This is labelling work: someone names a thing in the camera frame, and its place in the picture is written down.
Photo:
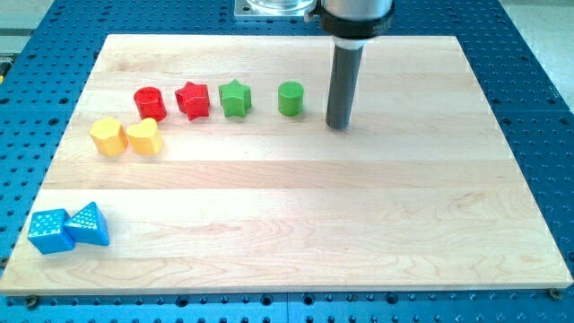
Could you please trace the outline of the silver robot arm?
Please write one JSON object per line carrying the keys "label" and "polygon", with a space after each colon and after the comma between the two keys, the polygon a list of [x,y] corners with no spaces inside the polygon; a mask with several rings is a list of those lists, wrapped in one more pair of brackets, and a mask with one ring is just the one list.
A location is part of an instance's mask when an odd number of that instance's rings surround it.
{"label": "silver robot arm", "polygon": [[305,22],[342,39],[371,39],[386,34],[395,15],[394,0],[321,0],[307,9]]}

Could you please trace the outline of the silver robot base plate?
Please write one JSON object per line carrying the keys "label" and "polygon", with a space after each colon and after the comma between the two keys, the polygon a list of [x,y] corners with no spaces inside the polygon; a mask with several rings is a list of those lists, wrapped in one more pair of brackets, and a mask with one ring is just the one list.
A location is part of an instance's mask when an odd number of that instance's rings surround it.
{"label": "silver robot base plate", "polygon": [[235,21],[299,19],[316,5],[316,0],[233,0]]}

